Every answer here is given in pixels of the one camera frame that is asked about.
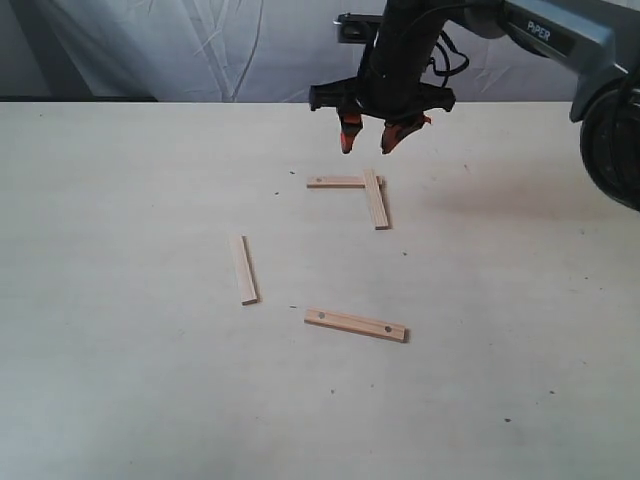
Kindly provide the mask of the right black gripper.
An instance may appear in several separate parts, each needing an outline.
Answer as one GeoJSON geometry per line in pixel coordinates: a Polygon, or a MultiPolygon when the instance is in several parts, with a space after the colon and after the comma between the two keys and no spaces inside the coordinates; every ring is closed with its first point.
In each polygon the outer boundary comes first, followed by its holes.
{"type": "Polygon", "coordinates": [[[382,16],[376,38],[363,44],[355,76],[309,89],[311,110],[334,108],[338,112],[343,154],[352,151],[363,129],[362,115],[385,120],[381,152],[390,154],[406,137],[432,123],[423,112],[449,112],[454,106],[450,88],[421,81],[445,17],[432,14],[417,20],[395,14],[382,16]]]}

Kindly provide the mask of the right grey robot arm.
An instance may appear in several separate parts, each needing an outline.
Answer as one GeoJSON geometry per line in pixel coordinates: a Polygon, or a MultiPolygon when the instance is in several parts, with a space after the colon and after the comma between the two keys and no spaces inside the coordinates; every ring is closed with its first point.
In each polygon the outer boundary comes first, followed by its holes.
{"type": "Polygon", "coordinates": [[[390,1],[380,15],[337,17],[338,40],[360,44],[355,76],[309,90],[312,110],[332,108],[349,153],[364,117],[383,121],[383,153],[450,111],[446,85],[422,81],[433,51],[456,53],[445,33],[455,23],[484,39],[510,38],[564,66],[577,84],[569,113],[580,125],[580,154],[597,188],[615,202],[639,206],[639,14],[605,1],[390,1]]]}

